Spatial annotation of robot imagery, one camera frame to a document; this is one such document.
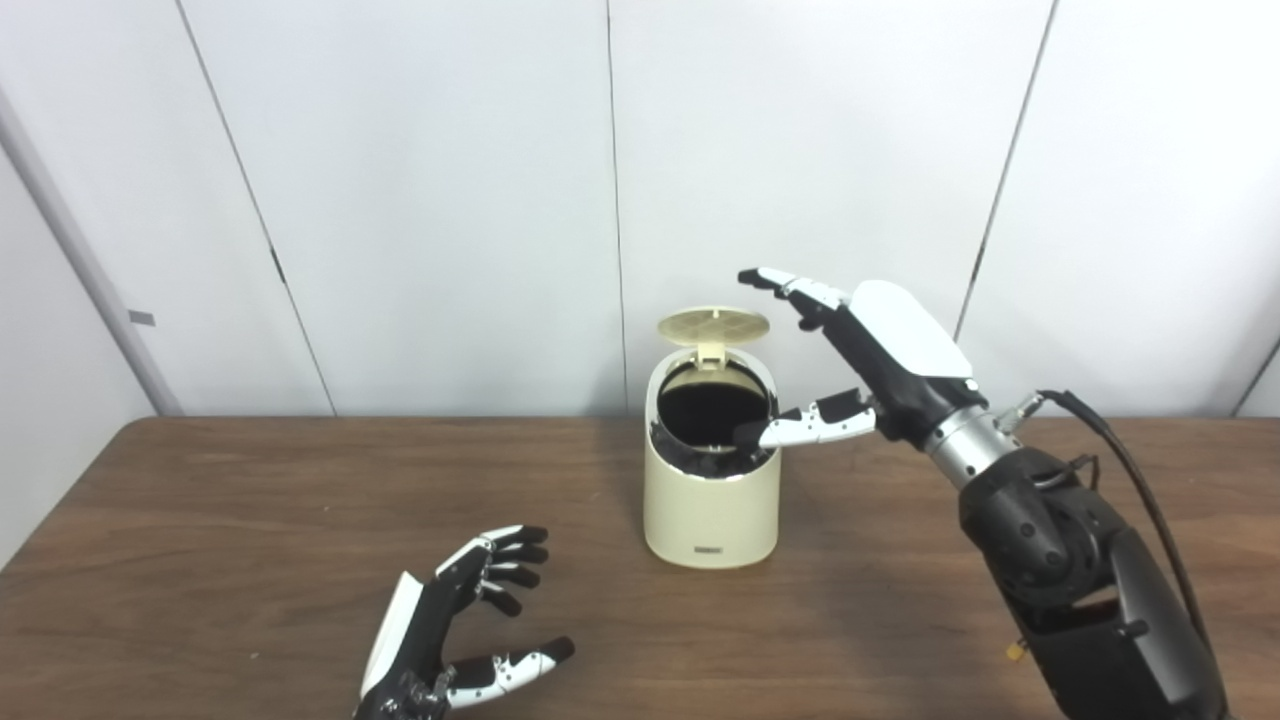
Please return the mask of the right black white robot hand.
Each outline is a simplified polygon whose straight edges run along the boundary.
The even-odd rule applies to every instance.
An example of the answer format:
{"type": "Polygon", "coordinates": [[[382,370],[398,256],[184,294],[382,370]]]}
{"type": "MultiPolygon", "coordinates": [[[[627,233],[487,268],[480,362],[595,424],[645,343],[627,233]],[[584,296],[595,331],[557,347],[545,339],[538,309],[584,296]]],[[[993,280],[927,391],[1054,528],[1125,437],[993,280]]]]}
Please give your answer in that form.
{"type": "Polygon", "coordinates": [[[829,443],[873,430],[922,447],[954,414],[989,406],[952,336],[895,283],[865,281],[846,293],[767,266],[740,272],[739,282],[787,301],[799,325],[820,332],[869,393],[847,389],[739,425],[736,448],[829,443]]]}

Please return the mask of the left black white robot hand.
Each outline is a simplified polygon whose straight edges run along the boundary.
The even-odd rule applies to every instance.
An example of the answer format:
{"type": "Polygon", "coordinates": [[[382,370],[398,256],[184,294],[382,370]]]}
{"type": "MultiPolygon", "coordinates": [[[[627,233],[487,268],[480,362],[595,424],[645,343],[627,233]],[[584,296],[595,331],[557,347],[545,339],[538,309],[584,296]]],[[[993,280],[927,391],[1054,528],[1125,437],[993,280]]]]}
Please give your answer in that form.
{"type": "Polygon", "coordinates": [[[454,618],[480,601],[507,618],[524,606],[511,585],[532,589],[534,566],[549,559],[547,529],[511,525],[485,530],[421,580],[403,571],[383,615],[362,675],[355,719],[443,719],[451,711],[499,700],[539,680],[576,652],[567,637],[490,656],[448,662],[454,618]]]}

